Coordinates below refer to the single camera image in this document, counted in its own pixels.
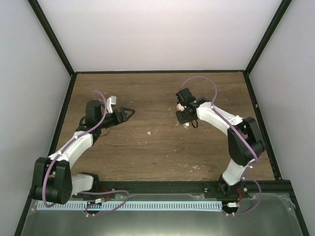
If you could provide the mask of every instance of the purple cable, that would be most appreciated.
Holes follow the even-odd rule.
[[[123,203],[121,203],[119,206],[117,206],[117,207],[115,207],[114,209],[111,209],[111,210],[109,210],[109,211],[107,211],[107,212],[105,212],[105,213],[98,213],[98,214],[95,214],[95,215],[97,215],[97,216],[107,215],[107,214],[110,214],[110,213],[116,211],[117,209],[121,208],[121,207],[128,201],[128,199],[129,199],[129,192],[126,191],[126,190],[114,190],[114,191],[103,192],[103,193],[80,192],[80,194],[89,194],[89,195],[106,195],[106,194],[111,194],[111,193],[126,193],[126,194],[127,194],[127,197],[126,197],[126,199],[123,201]],[[88,213],[88,209],[89,209],[89,207],[95,206],[95,205],[97,205],[97,203],[88,205],[88,206],[85,208],[84,213],[85,213],[86,215],[92,215],[92,214],[89,214],[89,213]]]
[[[215,100],[217,98],[217,95],[218,95],[218,88],[216,86],[216,84],[211,80],[209,79],[208,77],[205,77],[205,76],[194,76],[194,77],[191,77],[189,79],[187,79],[185,82],[183,82],[182,86],[180,87],[180,89],[190,80],[193,80],[193,79],[206,79],[208,81],[210,81],[214,88],[215,88],[215,95],[211,101],[211,108],[212,110],[221,118],[224,120],[225,123],[228,124],[228,126],[230,126],[230,128],[236,133],[236,135],[240,138],[240,140],[244,143],[244,145],[248,148],[248,150],[251,152],[251,154],[253,155],[254,159],[255,159],[255,162],[258,162],[258,157],[256,155],[256,153],[254,152],[254,150],[251,148],[251,146],[246,142],[246,140],[243,138],[243,136],[237,131],[237,129],[226,119],[224,118],[224,116],[222,116],[218,111],[216,111],[215,109]]]
[[[86,131],[86,132],[80,134],[77,138],[81,138],[82,136],[86,135],[87,133],[90,133],[90,132],[92,132],[93,130],[95,130],[97,127],[99,127],[99,126],[103,123],[103,121],[104,121],[104,119],[105,119],[105,117],[106,117],[106,112],[107,112],[106,98],[105,98],[105,96],[104,96],[100,91],[98,91],[98,90],[94,90],[94,91],[93,91],[93,94],[96,93],[96,92],[102,97],[102,99],[103,99],[103,101],[104,101],[105,109],[104,109],[103,117],[102,117],[102,119],[99,121],[99,123],[97,123],[94,127],[92,127],[91,129],[89,129],[88,131]],[[61,150],[61,153],[63,153],[64,151],[66,151],[67,148],[68,148],[71,144],[73,144],[73,142],[75,142],[76,140],[77,140],[76,138],[70,139],[70,141],[69,141],[69,142],[64,146],[64,148]],[[47,180],[48,180],[48,177],[49,177],[49,173],[51,172],[51,169],[53,168],[55,162],[57,161],[57,159],[58,159],[59,157],[60,157],[60,154],[58,153],[58,154],[56,155],[56,157],[53,159],[53,161],[50,163],[50,165],[49,165],[49,167],[48,167],[48,169],[47,169],[47,172],[46,172],[46,174],[45,174],[45,177],[44,177],[43,190],[42,190],[42,199],[43,199],[43,203],[44,203],[44,206],[45,206],[45,207],[52,207],[53,205],[55,205],[54,203],[53,203],[53,204],[50,204],[50,205],[47,204],[47,201],[46,201],[46,186],[47,186]]]
[[[214,95],[214,97],[213,97],[213,99],[212,99],[212,101],[211,101],[211,108],[212,108],[212,110],[213,110],[225,123],[227,123],[228,126],[230,126],[230,128],[236,133],[236,135],[240,138],[240,140],[244,143],[244,145],[245,145],[245,146],[248,148],[248,150],[251,152],[251,154],[253,155],[253,157],[254,157],[254,159],[255,159],[255,162],[258,162],[258,157],[257,157],[256,153],[255,153],[254,150],[251,148],[251,146],[246,142],[246,140],[244,139],[244,137],[237,131],[237,129],[236,129],[224,116],[222,116],[222,115],[215,109],[215,100],[216,100],[217,95],[218,95],[218,88],[217,88],[216,84],[213,82],[213,80],[211,80],[210,78],[205,77],[205,76],[194,76],[194,77],[191,77],[191,78],[187,79],[185,82],[183,82],[183,84],[181,85],[180,89],[181,89],[188,81],[193,80],[193,79],[206,79],[206,80],[210,81],[210,82],[213,84],[213,86],[214,86],[214,88],[215,88],[215,95]],[[259,189],[259,199],[258,199],[256,205],[255,205],[253,208],[251,208],[251,209],[249,209],[249,210],[247,210],[247,211],[244,211],[244,212],[242,212],[242,213],[234,214],[234,215],[243,215],[243,214],[246,214],[246,213],[248,213],[248,212],[251,212],[251,211],[254,210],[254,209],[258,206],[258,204],[260,203],[260,200],[261,200],[261,188],[260,188],[260,186],[259,186],[259,183],[258,183],[256,180],[254,180],[254,179],[251,179],[251,180],[252,180],[253,182],[255,182],[255,184],[257,185],[257,187],[258,187],[258,189]]]
[[[260,203],[260,201],[261,201],[261,194],[262,194],[262,193],[261,193],[261,188],[260,188],[259,183],[258,183],[256,180],[254,180],[254,179],[246,179],[246,180],[251,180],[251,181],[253,181],[253,182],[257,185],[258,190],[259,190],[259,198],[258,198],[257,203],[256,203],[251,209],[246,210],[246,211],[241,212],[241,213],[235,213],[234,216],[235,216],[235,215],[244,215],[244,214],[247,214],[247,213],[251,212],[252,210],[254,210],[254,209],[259,205],[259,203]]]

